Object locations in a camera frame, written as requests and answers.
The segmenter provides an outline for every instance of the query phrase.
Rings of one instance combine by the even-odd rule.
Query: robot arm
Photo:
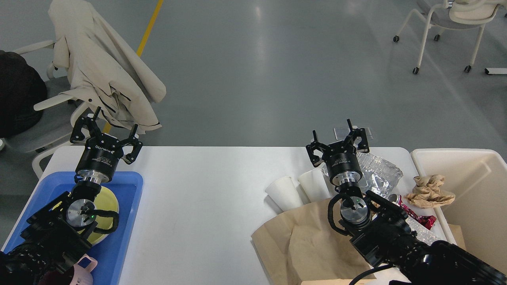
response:
[[[362,173],[356,152],[368,152],[364,129],[354,129],[345,140],[325,146],[318,142],[315,131],[314,141],[307,145],[310,161],[315,167],[326,163],[330,181],[338,194],[328,206],[330,226],[342,235],[351,236],[350,242],[374,269],[361,274],[351,282],[376,271],[397,267],[413,285],[447,284],[494,284],[505,285],[504,274],[446,241],[439,240],[431,245],[417,239],[405,221],[407,213],[396,204],[389,202],[372,191],[363,194],[357,184]],[[360,137],[358,147],[355,140]],[[313,151],[322,152],[322,157]],[[334,221],[333,211],[338,201],[341,219],[339,228]],[[391,281],[390,284],[405,284]]]
[[[27,220],[30,225],[21,233],[25,239],[22,244],[9,253],[0,252],[2,284],[32,285],[48,271],[64,273],[91,248],[87,238],[92,232],[109,234],[118,227],[118,213],[96,209],[94,200],[100,193],[100,184],[113,179],[119,160],[134,162],[142,143],[135,136],[137,125],[122,141],[102,133],[96,124],[99,112],[100,108],[91,118],[79,118],[72,132],[72,143],[85,139],[83,127],[90,133],[76,168],[76,185]],[[124,155],[126,145],[133,149]],[[97,216],[113,218],[112,227],[97,228]]]

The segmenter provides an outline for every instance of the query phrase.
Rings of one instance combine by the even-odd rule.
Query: brown paper bag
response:
[[[286,211],[253,233],[253,243],[275,285],[353,279],[369,269],[350,237],[329,226],[328,204],[326,199]],[[340,219],[339,208],[335,206],[335,221]]]
[[[443,175],[416,176],[414,177],[414,181],[416,186],[412,189],[412,193],[407,194],[405,198],[410,204],[416,205],[421,209],[449,205],[456,198],[454,193],[440,189],[440,186],[445,181]]]

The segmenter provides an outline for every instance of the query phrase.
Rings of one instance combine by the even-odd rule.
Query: beige coat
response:
[[[83,0],[53,0],[49,16],[56,32],[53,64],[67,69],[64,94],[102,108],[113,126],[141,133],[161,125],[150,103],[160,102],[164,84],[120,35]]]

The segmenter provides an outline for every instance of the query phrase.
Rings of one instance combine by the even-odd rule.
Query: yellow floor line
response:
[[[155,10],[153,11],[152,18],[150,19],[150,22],[148,23],[148,27],[146,27],[146,31],[144,31],[144,35],[142,36],[141,43],[139,44],[139,47],[137,48],[136,54],[141,57],[142,51],[144,50],[144,46],[146,45],[146,42],[148,41],[148,38],[150,37],[150,33],[152,32],[153,25],[155,25],[155,20],[157,20],[158,12],[160,11],[160,8],[162,7],[162,3],[164,3],[164,0],[159,0],[157,3],[157,6],[155,7]],[[109,133],[111,131],[111,124],[106,122],[102,132]]]

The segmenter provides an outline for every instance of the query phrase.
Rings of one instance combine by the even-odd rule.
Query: white bin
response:
[[[411,155],[419,175],[444,175],[441,189],[456,194],[452,204],[435,209],[447,240],[454,241],[447,222],[460,225],[466,250],[507,273],[507,164],[502,157],[478,149],[418,149]]]

